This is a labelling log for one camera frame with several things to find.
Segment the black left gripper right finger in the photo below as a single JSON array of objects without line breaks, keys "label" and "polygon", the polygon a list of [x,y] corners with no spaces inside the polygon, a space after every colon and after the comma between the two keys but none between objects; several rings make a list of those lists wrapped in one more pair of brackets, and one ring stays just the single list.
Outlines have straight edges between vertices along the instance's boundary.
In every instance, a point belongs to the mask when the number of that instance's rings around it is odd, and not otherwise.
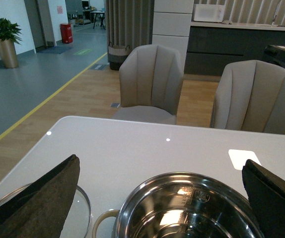
[{"label": "black left gripper right finger", "polygon": [[242,180],[264,237],[285,238],[285,180],[250,159]]}]

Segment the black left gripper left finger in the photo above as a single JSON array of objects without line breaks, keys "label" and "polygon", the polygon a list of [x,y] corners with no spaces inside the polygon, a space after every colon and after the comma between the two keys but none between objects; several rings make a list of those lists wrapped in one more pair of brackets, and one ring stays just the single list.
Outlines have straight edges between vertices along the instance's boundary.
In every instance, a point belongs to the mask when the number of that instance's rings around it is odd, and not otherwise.
[{"label": "black left gripper left finger", "polygon": [[0,238],[58,238],[71,208],[80,161],[71,155],[0,206]]}]

